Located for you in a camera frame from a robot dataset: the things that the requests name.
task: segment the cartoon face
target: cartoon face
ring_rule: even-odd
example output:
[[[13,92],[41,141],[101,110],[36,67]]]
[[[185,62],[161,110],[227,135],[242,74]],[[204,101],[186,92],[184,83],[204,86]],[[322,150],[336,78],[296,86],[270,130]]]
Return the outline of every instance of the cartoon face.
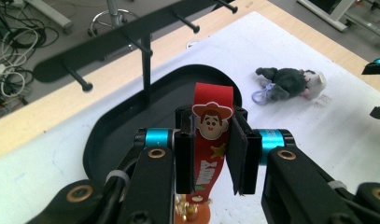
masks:
[[[196,128],[199,129],[201,135],[208,140],[218,139],[222,133],[228,130],[229,123],[228,118],[231,117],[232,111],[228,107],[218,106],[216,103],[212,105],[197,105],[198,108],[194,107],[197,112],[196,117]]]

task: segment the black peg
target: black peg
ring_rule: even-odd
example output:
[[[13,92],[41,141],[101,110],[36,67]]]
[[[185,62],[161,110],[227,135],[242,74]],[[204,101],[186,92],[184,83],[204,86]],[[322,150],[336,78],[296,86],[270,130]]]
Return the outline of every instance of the black peg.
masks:
[[[192,31],[193,31],[195,34],[198,33],[198,32],[201,30],[201,28],[199,27],[199,25],[194,25],[194,24],[192,24],[190,21],[187,21],[187,20],[186,20],[184,17],[182,17],[181,15],[175,13],[175,16],[177,16],[179,20],[181,20],[181,21],[184,22],[186,25],[188,25],[188,26],[192,29]]]
[[[84,78],[82,78],[74,69],[65,63],[63,66],[67,72],[79,83],[79,85],[81,85],[83,91],[91,91],[91,89],[93,89],[93,85],[90,82],[86,82]]]
[[[127,38],[129,41],[131,41],[135,46],[137,46],[143,53],[146,53],[149,57],[152,56],[152,54],[153,54],[152,49],[147,48],[147,47],[139,44],[136,40],[133,40],[132,38],[130,38],[126,34],[123,34],[123,35],[125,36],[125,38]]]
[[[236,13],[238,11],[238,7],[233,7],[230,4],[224,2],[223,0],[215,0],[216,2],[219,2],[223,6],[227,7],[229,10],[232,11],[232,13]]]

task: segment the black device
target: black device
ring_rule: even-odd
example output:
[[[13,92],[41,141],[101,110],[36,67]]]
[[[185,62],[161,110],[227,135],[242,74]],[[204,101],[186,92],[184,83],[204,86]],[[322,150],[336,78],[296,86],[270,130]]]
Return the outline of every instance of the black device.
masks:
[[[175,129],[140,129],[104,186],[70,184],[29,223],[174,223],[175,193],[194,188],[190,116],[190,106],[183,106]],[[253,194],[267,155],[261,204],[269,223],[380,223],[380,184],[362,184],[356,195],[332,188],[335,180],[296,147],[289,131],[268,130],[280,133],[271,139],[251,129],[246,116],[235,108],[226,160],[233,191]],[[272,147],[275,142],[281,144]]]

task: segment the black vertical pole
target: black vertical pole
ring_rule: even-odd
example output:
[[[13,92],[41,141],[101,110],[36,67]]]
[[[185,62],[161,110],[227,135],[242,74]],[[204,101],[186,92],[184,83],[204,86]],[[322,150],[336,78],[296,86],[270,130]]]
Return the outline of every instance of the black vertical pole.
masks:
[[[141,44],[145,49],[151,49],[151,35],[141,38]],[[142,62],[143,62],[143,92],[147,105],[149,105],[151,99],[151,54],[142,50]]]

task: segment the floor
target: floor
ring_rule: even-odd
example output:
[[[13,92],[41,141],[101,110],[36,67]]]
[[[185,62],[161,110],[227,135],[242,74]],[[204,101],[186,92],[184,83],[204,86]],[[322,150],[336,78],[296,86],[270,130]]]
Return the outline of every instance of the floor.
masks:
[[[165,5],[173,3],[175,1],[176,0],[165,0],[163,1],[163,4],[161,4],[162,1],[153,0],[119,0],[117,1],[117,3],[118,8],[125,8],[136,13],[138,16],[142,16],[148,14],[150,11],[156,10],[160,7],[164,7]],[[29,59],[26,64],[27,68],[29,69],[32,69],[39,61],[48,58],[57,52],[60,52],[68,48],[72,48],[78,43],[91,39],[92,37],[90,37],[88,34],[88,29],[90,27],[91,20],[97,13],[106,10],[107,8],[106,1],[101,0],[72,0],[70,1],[71,3],[67,3],[64,1],[59,1],[58,3],[56,3],[56,1],[54,0],[45,0],[45,2],[52,5],[62,14],[64,14],[64,16],[69,18],[74,23],[74,26],[72,29],[69,30],[69,34],[67,34],[67,32],[63,32],[63,29],[61,27],[56,26],[53,22],[50,22],[50,20],[45,16],[37,14],[37,11],[35,10],[31,10],[30,15],[39,18],[44,22],[47,22],[47,25],[58,30],[60,34],[59,38],[53,45],[47,48],[38,49],[35,52],[34,56],[31,59]],[[288,13],[295,16],[299,20],[314,27],[320,33],[328,36],[329,38],[338,42],[347,49],[350,49],[351,51],[355,52],[356,54],[358,54],[358,56],[362,57],[366,61],[371,62],[376,58],[380,58],[380,38],[376,37],[376,35],[372,34],[368,30],[360,26],[353,25],[350,27],[350,29],[347,29],[346,31],[341,33],[329,24],[327,24],[325,21],[320,19],[310,10],[297,3],[296,0],[270,0],[270,2],[286,10]],[[367,17],[368,20],[380,25],[380,9],[371,11],[370,8],[370,3],[367,1],[363,1],[363,6],[354,4],[350,8],[350,10],[356,10],[359,13],[361,13],[362,16]],[[193,20],[198,17],[201,17],[205,13],[208,13],[210,10],[211,8],[204,10],[203,12],[194,15],[190,19]],[[128,21],[132,19],[132,16],[127,17]],[[153,34],[152,37],[154,39],[158,38],[159,36],[170,32],[171,30],[179,27],[180,25],[182,24],[173,24],[172,26]],[[98,27],[99,34],[101,34],[102,32],[106,32],[106,30],[108,29],[102,26]],[[47,35],[50,39],[56,37],[56,34],[52,31],[47,31]],[[80,75],[87,74],[91,70],[97,68],[98,66],[103,66],[104,64],[111,62],[112,60],[122,56],[127,52],[130,52],[128,48],[118,49],[116,52],[113,52],[111,55],[108,55],[104,61],[91,64],[90,66],[78,71],[78,73]],[[34,81],[34,83],[32,83],[33,91],[29,96],[26,97],[26,100],[31,103],[72,81],[73,79],[71,77],[64,77],[53,83],[39,83],[38,81]]]

